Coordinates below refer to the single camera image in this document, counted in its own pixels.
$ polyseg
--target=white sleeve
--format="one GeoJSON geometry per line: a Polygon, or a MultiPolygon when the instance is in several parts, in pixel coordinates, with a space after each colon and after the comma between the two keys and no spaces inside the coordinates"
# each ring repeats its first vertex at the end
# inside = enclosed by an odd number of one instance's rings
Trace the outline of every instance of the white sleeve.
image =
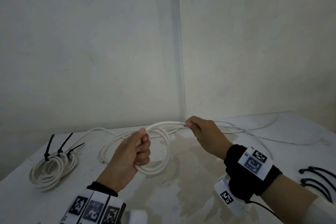
{"type": "Polygon", "coordinates": [[[308,208],[302,224],[335,224],[336,205],[318,197],[308,208]]]}

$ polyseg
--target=white wall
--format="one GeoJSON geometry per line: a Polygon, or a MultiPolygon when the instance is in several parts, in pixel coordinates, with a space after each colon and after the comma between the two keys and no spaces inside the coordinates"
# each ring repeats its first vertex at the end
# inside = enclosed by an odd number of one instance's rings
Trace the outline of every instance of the white wall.
{"type": "Polygon", "coordinates": [[[0,4],[0,176],[52,133],[184,120],[179,0],[0,4]]]}
{"type": "Polygon", "coordinates": [[[335,0],[180,0],[187,116],[296,110],[336,130],[335,0]]]}

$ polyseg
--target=table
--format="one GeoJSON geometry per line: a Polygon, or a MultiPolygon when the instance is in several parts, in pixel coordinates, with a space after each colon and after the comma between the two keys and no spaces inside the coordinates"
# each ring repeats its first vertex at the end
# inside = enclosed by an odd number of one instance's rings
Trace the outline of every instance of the table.
{"type": "MultiPolygon", "coordinates": [[[[285,175],[299,182],[303,177],[312,177],[326,184],[313,174],[298,173],[300,168],[317,166],[336,173],[336,134],[324,130],[302,116],[285,112],[221,119],[244,128],[261,127],[278,116],[277,121],[262,129],[254,130],[260,137],[276,138],[293,142],[312,142],[311,145],[294,145],[263,140],[274,156],[275,165],[285,175]]],[[[112,129],[117,134],[133,128],[112,129]]],[[[82,133],[74,133],[65,145],[67,149],[82,133]]],[[[50,152],[56,151],[68,134],[56,135],[50,152]]],[[[245,133],[229,134],[228,139],[237,144],[262,146],[252,136],[245,133]]],[[[59,223],[74,197],[94,181],[105,165],[97,155],[113,135],[98,131],[84,137],[86,145],[80,152],[78,166],[52,191],[39,192],[28,180],[32,162],[39,161],[46,145],[16,168],[0,182],[0,223],[59,223]]],[[[130,209],[145,209],[149,223],[280,223],[265,209],[251,205],[241,219],[234,217],[214,192],[214,184],[225,174],[225,165],[216,157],[205,152],[189,129],[181,129],[170,136],[171,158],[166,169],[152,177],[137,173],[130,184],[119,193],[130,209]]],[[[117,145],[111,147],[112,156],[117,145]]],[[[166,154],[162,139],[152,139],[151,165],[157,164],[166,154]]],[[[254,196],[252,198],[265,203],[254,196]]]]}

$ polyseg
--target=forearm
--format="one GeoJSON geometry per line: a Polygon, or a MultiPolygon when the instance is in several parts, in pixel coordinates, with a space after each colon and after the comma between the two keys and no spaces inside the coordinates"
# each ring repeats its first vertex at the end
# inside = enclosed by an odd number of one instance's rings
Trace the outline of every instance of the forearm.
{"type": "Polygon", "coordinates": [[[284,175],[279,175],[261,195],[285,224],[300,223],[317,196],[284,175]]]}

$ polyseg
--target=left hand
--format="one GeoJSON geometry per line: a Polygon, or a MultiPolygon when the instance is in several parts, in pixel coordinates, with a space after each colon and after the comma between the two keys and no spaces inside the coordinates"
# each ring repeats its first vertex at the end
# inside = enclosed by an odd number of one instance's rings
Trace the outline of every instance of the left hand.
{"type": "Polygon", "coordinates": [[[144,128],[133,133],[121,142],[96,181],[119,193],[137,173],[134,165],[143,166],[149,163],[150,145],[149,136],[144,128]]]}

